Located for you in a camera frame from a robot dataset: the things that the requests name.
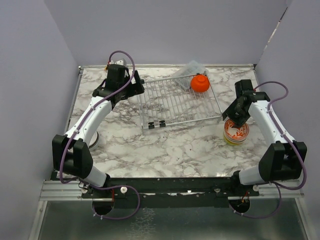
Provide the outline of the white orange patterned bowl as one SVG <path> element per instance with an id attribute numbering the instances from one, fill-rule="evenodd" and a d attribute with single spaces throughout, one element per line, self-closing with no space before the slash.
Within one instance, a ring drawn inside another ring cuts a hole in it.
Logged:
<path id="1" fill-rule="evenodd" d="M 250 128 L 247 123 L 241 127 L 235 127 L 235 123 L 228 119 L 224 123 L 224 136 L 232 142 L 242 142 L 247 139 Z"/>

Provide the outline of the orange plastic bowl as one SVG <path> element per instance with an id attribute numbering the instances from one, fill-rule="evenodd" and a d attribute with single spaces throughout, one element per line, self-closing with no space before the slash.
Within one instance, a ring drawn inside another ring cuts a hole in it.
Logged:
<path id="1" fill-rule="evenodd" d="M 190 82 L 190 87 L 198 93 L 204 93 L 210 88 L 210 82 L 207 76 L 198 74 Z"/>

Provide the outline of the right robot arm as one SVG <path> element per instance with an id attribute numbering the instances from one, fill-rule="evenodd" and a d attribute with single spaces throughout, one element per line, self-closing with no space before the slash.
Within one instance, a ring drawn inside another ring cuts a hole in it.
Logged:
<path id="1" fill-rule="evenodd" d="M 222 113 L 225 126 L 233 128 L 225 138 L 240 142 L 248 135 L 244 131 L 247 120 L 253 118 L 257 123 L 268 148 L 258 165 L 236 173 L 237 179 L 230 182 L 229 189 L 240 196 L 247 191 L 248 185 L 262 185 L 273 182 L 280 186 L 280 181 L 302 178 L 296 189 L 301 189 L 307 180 L 304 161 L 307 146 L 303 141 L 296 141 L 285 129 L 273 110 L 273 100 L 264 91 L 253 87 L 250 79 L 242 79 L 235 83 L 235 100 Z"/>

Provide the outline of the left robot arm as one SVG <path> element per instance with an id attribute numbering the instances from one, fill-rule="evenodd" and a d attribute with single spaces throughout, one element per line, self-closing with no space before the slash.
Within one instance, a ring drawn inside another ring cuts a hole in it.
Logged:
<path id="1" fill-rule="evenodd" d="M 53 168 L 59 174 L 72 175 L 90 185 L 97 196 L 106 197 L 111 190 L 110 176 L 93 163 L 89 144 L 104 118 L 120 101 L 144 93 L 136 69 L 132 74 L 120 64 L 108 66 L 107 77 L 93 91 L 89 105 L 78 121 L 63 135 L 52 139 Z"/>

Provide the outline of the yellow white bowl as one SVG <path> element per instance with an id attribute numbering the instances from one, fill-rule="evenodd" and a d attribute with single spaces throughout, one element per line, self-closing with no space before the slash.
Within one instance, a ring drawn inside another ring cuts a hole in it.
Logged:
<path id="1" fill-rule="evenodd" d="M 231 141 L 229 138 L 227 138 L 225 136 L 223 138 L 224 138 L 224 141 L 227 144 L 231 145 L 231 146 L 238 146 L 238 145 L 243 144 L 246 141 L 246 140 L 243 140 L 243 141 Z"/>

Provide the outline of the clear plastic container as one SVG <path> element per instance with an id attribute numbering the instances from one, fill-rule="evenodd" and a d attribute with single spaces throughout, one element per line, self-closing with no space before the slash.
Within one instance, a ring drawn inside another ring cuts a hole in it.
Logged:
<path id="1" fill-rule="evenodd" d="M 191 88 L 192 78 L 197 74 L 203 74 L 207 71 L 208 70 L 204 65 L 192 60 L 181 69 L 173 73 L 171 77 L 183 90 L 189 90 Z"/>

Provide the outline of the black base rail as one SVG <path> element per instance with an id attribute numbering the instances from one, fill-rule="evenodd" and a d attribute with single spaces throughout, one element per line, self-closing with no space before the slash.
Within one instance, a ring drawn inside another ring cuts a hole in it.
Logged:
<path id="1" fill-rule="evenodd" d="M 257 197 L 251 185 L 241 185 L 233 177 L 111 178 L 114 191 L 89 187 L 84 200 L 114 204 L 119 209 L 141 208 L 227 208 L 228 200 Z"/>

